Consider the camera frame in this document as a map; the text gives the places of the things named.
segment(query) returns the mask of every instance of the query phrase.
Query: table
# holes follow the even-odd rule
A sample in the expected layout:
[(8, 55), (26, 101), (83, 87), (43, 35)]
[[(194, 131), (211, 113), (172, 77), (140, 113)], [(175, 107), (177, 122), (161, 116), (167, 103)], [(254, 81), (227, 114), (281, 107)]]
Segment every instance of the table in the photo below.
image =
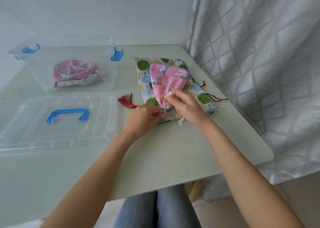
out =
[[(132, 92), (134, 104), (143, 103), (133, 58), (136, 56), (182, 59), (198, 82), (206, 81), (206, 92), (224, 98), (180, 45), (118, 46), (121, 48), (124, 56), (118, 63), (116, 85), (105, 94), (120, 97)], [(24, 100), (49, 94), (56, 93), (42, 90), (24, 68), (0, 93), (0, 129)], [(253, 164), (270, 161), (273, 152), (238, 110), (229, 101), (217, 105), (222, 113), (216, 112), (211, 117), (238, 149)], [(129, 111), (119, 107), (117, 132), (123, 128)], [(221, 173), (209, 142), (190, 123), (185, 121), (180, 127), (177, 121), (172, 121), (156, 128), (157, 132), (151, 130), (127, 152), (109, 201)], [(86, 149), (1, 157), (0, 227), (46, 217), (107, 145), (108, 142)]]

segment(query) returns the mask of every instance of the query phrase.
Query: wooden chair leg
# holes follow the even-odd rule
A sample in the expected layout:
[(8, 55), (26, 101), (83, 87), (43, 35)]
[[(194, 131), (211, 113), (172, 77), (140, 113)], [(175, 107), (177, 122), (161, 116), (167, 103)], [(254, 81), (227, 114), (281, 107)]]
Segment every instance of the wooden chair leg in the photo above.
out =
[(191, 192), (189, 194), (189, 199), (190, 201), (193, 203), (194, 201), (197, 200), (198, 198), (198, 193), (203, 185), (203, 183), (205, 182), (204, 179), (201, 179), (201, 180), (197, 180), (197, 181), (194, 181), (192, 183), (192, 189), (191, 189)]

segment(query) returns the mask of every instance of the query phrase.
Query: forearm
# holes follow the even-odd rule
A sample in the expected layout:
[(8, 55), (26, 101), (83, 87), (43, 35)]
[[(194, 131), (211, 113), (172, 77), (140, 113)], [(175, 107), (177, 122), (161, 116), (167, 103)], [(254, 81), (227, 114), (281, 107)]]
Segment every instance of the forearm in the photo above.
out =
[(203, 129), (247, 223), (255, 227), (303, 227), (263, 175), (212, 121)]
[(62, 198), (41, 227), (93, 227), (109, 197), (132, 139), (116, 135), (97, 161)]

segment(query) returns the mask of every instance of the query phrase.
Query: plastic container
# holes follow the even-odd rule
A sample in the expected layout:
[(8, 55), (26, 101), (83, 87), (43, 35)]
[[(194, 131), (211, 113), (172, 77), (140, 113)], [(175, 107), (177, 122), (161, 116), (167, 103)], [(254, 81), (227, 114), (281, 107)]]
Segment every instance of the plastic container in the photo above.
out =
[[(9, 51), (14, 58), (27, 60), (25, 66), (46, 91), (52, 90), (111, 90), (117, 76), (117, 61), (122, 52), (116, 51), (116, 40), (103, 35), (37, 35)], [(52, 80), (54, 67), (64, 60), (85, 60), (98, 66), (101, 78), (94, 83), (57, 87)]]
[[(56, 114), (55, 110), (88, 109), (83, 112)], [(36, 97), (26, 100), (8, 126), (0, 132), (0, 156), (43, 151), (89, 148), (106, 144), (117, 128), (118, 103), (104, 93), (90, 96)]]

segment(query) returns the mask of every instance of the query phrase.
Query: white patterned curtain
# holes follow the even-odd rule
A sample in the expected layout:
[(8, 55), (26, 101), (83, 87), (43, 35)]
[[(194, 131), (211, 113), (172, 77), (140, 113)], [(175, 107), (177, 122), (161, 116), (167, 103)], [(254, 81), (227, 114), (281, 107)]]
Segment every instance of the white patterned curtain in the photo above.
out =
[[(277, 184), (320, 171), (320, 0), (194, 0), (187, 49), (271, 143)], [(230, 195), (223, 175), (206, 200)]]

